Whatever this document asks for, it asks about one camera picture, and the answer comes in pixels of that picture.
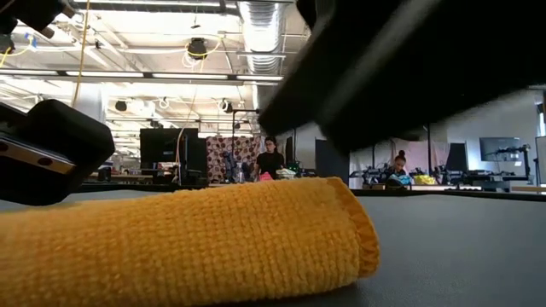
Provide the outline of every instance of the folded towel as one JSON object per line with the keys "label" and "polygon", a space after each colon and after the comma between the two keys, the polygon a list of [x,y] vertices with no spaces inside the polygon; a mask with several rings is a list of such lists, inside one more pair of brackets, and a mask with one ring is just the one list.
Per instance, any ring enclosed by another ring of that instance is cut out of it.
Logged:
{"label": "folded towel", "polygon": [[0,215],[0,305],[190,306],[320,293],[373,274],[372,223],[336,178]]}

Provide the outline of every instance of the floral backdrop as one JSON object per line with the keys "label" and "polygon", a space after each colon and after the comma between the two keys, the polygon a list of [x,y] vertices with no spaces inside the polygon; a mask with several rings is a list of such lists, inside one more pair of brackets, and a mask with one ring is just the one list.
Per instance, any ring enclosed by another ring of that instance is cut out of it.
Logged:
{"label": "floral backdrop", "polygon": [[[235,137],[234,158],[236,162],[252,165],[256,163],[260,150],[260,137]],[[225,163],[223,152],[231,152],[231,137],[209,136],[206,139],[208,181],[223,181]]]}

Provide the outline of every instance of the ventilation duct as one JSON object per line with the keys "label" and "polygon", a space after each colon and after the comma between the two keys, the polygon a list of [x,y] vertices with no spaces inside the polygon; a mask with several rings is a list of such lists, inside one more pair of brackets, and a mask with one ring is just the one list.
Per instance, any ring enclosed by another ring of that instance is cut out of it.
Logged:
{"label": "ventilation duct", "polygon": [[[239,11],[243,19],[243,36],[245,49],[248,52],[276,53],[281,51],[281,31],[284,25],[285,3],[242,2]],[[280,72],[279,57],[268,55],[251,55],[247,57],[248,67],[252,74],[272,74]],[[275,86],[253,86],[254,107],[265,108],[267,97],[275,91]]]}

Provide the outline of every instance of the gray table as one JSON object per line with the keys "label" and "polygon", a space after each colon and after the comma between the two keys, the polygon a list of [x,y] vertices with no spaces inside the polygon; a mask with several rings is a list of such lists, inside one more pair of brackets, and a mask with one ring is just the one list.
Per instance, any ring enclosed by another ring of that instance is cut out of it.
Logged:
{"label": "gray table", "polygon": [[[73,194],[67,201],[145,192]],[[443,195],[362,197],[377,274],[331,293],[243,306],[545,306],[546,203]],[[0,202],[0,210],[23,208]]]}

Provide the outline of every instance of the yellow towel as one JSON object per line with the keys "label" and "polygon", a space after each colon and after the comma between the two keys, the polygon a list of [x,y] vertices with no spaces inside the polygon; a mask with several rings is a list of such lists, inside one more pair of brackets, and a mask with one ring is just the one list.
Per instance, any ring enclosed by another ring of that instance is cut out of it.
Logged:
{"label": "yellow towel", "polygon": [[320,293],[374,273],[339,179],[258,182],[0,215],[0,306],[189,306]]}

